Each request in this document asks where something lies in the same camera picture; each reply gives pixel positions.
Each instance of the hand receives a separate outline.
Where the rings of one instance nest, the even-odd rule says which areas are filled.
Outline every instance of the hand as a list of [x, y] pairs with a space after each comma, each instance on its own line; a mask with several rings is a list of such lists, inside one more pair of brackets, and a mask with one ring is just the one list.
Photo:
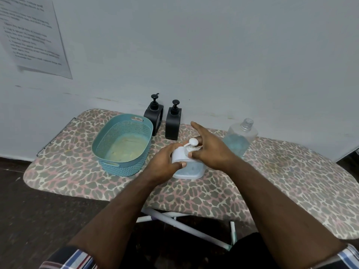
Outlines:
[[233, 164], [236, 164], [237, 160], [240, 160], [220, 138], [210, 133], [206, 128], [195, 122], [191, 122], [191, 126], [200, 134], [196, 139], [202, 148], [198, 151], [189, 152], [189, 158], [200, 160], [208, 167], [226, 173]]
[[186, 162], [171, 163], [172, 152], [180, 146], [183, 144], [172, 143], [158, 151], [143, 170], [146, 179], [160, 185], [168, 181], [179, 169], [186, 167]]

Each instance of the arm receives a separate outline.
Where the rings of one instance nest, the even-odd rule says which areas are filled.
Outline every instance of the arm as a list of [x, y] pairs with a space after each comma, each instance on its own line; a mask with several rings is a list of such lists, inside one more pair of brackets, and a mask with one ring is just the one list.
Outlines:
[[201, 135], [197, 139], [203, 147], [188, 156], [229, 175], [282, 268], [308, 268], [345, 248], [327, 228], [233, 154], [219, 138], [195, 122], [191, 125]]
[[155, 186], [165, 183], [186, 163], [171, 163], [171, 153], [182, 146], [173, 143], [162, 148], [145, 170], [120, 192], [99, 214], [70, 240], [91, 255], [101, 269], [118, 268], [146, 199]]

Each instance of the black soap dispenser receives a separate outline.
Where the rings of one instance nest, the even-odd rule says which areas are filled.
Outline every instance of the black soap dispenser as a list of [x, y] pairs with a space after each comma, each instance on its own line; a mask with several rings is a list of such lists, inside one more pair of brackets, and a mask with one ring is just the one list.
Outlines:
[[177, 140], [178, 132], [180, 130], [182, 109], [177, 107], [179, 104], [178, 100], [173, 100], [172, 103], [173, 107], [168, 109], [165, 137], [169, 140]]
[[143, 115], [153, 124], [152, 136], [155, 136], [157, 134], [163, 116], [163, 105], [160, 105], [158, 102], [156, 102], [156, 99], [158, 99], [158, 95], [158, 93], [151, 95], [153, 102], [150, 103], [150, 105], [145, 111], [145, 114]]

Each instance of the paper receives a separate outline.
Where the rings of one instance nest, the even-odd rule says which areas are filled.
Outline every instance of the paper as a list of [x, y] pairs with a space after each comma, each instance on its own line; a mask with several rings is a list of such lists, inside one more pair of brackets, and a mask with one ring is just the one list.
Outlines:
[[52, 0], [0, 0], [0, 32], [16, 65], [72, 79]]

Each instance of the leopard print cover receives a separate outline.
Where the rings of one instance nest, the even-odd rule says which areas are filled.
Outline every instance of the leopard print cover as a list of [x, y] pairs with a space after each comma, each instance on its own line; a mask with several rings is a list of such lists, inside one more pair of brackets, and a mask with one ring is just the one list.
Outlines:
[[[30, 164], [24, 174], [25, 183], [57, 194], [113, 199], [136, 175], [118, 177], [104, 172], [91, 152], [91, 143], [103, 125], [118, 114], [101, 109], [81, 113]], [[210, 131], [219, 137], [225, 135], [225, 131]], [[186, 124], [181, 125], [179, 133], [179, 142], [198, 135]], [[152, 138], [145, 166], [159, 149], [172, 142], [164, 138], [162, 123]], [[262, 137], [256, 138], [244, 160], [335, 236], [359, 237], [359, 184], [340, 166], [303, 146]], [[145, 206], [254, 226], [233, 182], [212, 169], [198, 180], [170, 179], [155, 188]]]

